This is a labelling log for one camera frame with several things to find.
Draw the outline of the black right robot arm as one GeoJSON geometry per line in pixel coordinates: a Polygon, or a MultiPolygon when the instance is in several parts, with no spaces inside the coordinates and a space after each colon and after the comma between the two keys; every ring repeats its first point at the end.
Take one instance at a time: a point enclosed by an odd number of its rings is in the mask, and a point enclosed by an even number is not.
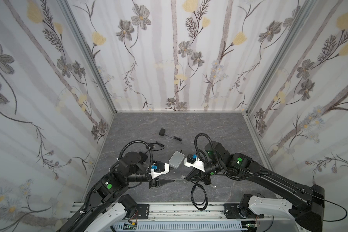
{"type": "Polygon", "coordinates": [[[233,181],[251,181],[281,199],[259,198],[244,194],[237,208],[240,217],[266,214],[293,219],[297,225],[310,232],[323,231],[325,190],[319,185],[307,186],[289,180],[259,164],[240,150],[229,151],[220,142],[213,141],[205,133],[194,138],[194,150],[185,156],[184,163],[191,167],[185,177],[196,187],[210,185],[212,176],[225,176],[233,181]]]}

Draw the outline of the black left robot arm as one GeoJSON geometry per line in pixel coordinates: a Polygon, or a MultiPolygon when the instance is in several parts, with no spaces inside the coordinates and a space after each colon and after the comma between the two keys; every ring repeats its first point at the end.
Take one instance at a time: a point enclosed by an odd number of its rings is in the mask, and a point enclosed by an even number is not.
{"type": "Polygon", "coordinates": [[[113,203],[122,206],[122,213],[115,213],[117,220],[131,217],[136,202],[126,192],[130,183],[148,182],[149,187],[159,187],[159,176],[170,171],[168,163],[153,159],[153,150],[142,140],[127,143],[118,161],[108,173],[95,183],[87,193],[83,205],[60,228],[59,232],[84,232],[113,203]]]}

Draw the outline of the black power adapter with cable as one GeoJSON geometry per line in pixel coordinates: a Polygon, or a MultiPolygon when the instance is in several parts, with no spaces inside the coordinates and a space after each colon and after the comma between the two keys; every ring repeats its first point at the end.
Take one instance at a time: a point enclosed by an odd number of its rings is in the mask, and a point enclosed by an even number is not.
{"type": "Polygon", "coordinates": [[[152,151],[160,151],[166,148],[166,146],[162,143],[159,142],[155,142],[155,143],[148,143],[148,145],[146,146],[146,148],[148,150],[152,150],[152,151]]]}

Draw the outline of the white network switch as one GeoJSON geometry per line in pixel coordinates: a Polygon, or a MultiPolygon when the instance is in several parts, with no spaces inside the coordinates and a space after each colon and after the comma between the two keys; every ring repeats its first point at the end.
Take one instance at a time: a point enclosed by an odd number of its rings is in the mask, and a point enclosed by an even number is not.
{"type": "Polygon", "coordinates": [[[179,151],[175,151],[172,157],[169,159],[168,163],[169,166],[172,168],[179,168],[181,165],[182,161],[184,160],[185,155],[179,151]]]}

